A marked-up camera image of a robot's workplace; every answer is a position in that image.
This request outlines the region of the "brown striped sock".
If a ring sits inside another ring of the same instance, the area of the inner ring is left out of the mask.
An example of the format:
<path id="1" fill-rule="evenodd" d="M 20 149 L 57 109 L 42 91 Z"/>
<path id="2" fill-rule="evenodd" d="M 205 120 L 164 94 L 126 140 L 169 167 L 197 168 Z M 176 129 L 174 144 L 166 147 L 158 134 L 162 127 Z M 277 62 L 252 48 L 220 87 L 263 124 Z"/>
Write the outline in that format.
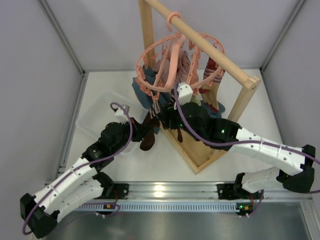
<path id="1" fill-rule="evenodd" d="M 183 135 L 182 135 L 182 132 L 181 132 L 181 129 L 180 129 L 180 128 L 177 129 L 177 141 L 178 141 L 179 143 L 182 143 L 182 142 L 183 142 Z"/>
<path id="2" fill-rule="evenodd" d="M 151 107 L 149 108 L 146 117 L 144 118 L 142 124 L 150 127 L 149 132 L 143 138 L 140 149 L 142 151 L 149 151 L 153 145 L 155 144 L 155 130 L 159 130 L 160 128 L 160 120 L 159 116 L 166 104 L 174 104 L 175 100 L 173 97 L 170 98 L 169 102 L 165 103 L 164 105 L 160 105 L 158 102 L 154 102 Z"/>

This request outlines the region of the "pink round clip hanger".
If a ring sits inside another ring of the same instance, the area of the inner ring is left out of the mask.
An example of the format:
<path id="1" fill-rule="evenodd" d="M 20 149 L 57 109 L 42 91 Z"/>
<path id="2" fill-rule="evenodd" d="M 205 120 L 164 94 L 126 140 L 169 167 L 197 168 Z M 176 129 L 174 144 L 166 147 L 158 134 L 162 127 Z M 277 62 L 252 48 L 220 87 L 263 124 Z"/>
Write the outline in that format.
<path id="1" fill-rule="evenodd" d="M 138 59 L 136 65 L 137 76 L 133 78 L 132 88 L 138 101 L 144 108 L 148 109 L 156 102 L 160 105 L 164 105 L 169 102 L 169 98 L 173 95 L 173 91 L 177 90 L 174 85 L 179 84 L 179 82 L 176 81 L 179 55 L 180 50 L 184 50 L 184 44 L 187 40 L 187 37 L 178 31 L 173 35 L 169 35 L 156 43 L 153 43 Z M 223 68 L 217 63 L 219 68 L 211 76 L 205 80 L 203 80 L 203 77 L 200 79 L 197 70 L 202 51 L 192 41 L 188 43 L 188 48 L 192 52 L 191 56 L 188 55 L 190 69 L 186 82 L 181 83 L 187 83 L 193 90 L 190 102 L 205 106 L 208 108 L 209 112 L 213 113 L 209 107 L 204 104 L 202 96 L 199 93 L 199 88 L 212 80 L 218 74 L 218 71 Z M 168 77 L 166 82 L 163 82 L 160 76 L 164 69 L 165 60 L 168 58 L 170 58 Z M 224 106 L 219 103 L 219 113 L 224 112 L 224 110 Z"/>

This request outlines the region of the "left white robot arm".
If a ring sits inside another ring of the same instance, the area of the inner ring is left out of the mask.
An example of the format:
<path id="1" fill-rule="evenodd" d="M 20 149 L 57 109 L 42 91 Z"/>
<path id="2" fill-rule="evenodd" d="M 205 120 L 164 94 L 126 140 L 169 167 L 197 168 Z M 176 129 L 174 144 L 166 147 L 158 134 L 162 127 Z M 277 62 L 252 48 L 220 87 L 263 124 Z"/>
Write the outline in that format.
<path id="1" fill-rule="evenodd" d="M 20 215 L 27 228 L 38 239 L 51 233 L 70 212 L 86 202 L 106 197 L 114 182 L 102 173 L 131 142 L 140 142 L 151 127 L 138 123 L 133 117 L 126 123 L 111 122 L 76 162 L 60 177 L 34 194 L 20 198 Z"/>

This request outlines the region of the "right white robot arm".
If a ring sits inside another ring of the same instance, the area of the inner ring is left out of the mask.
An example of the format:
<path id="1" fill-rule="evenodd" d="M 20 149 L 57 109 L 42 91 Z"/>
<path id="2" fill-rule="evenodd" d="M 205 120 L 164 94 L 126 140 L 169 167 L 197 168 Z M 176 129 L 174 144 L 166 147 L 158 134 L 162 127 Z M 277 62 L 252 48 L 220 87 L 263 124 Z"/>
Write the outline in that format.
<path id="1" fill-rule="evenodd" d="M 256 193 L 284 188 L 294 193 L 310 192 L 315 178 L 316 149 L 312 145 L 291 147 L 256 135 L 225 118 L 211 117 L 194 102 L 175 107 L 168 103 L 158 115 L 165 129 L 183 130 L 195 141 L 226 152 L 234 152 L 263 161 L 271 167 L 237 174 L 234 191 Z"/>

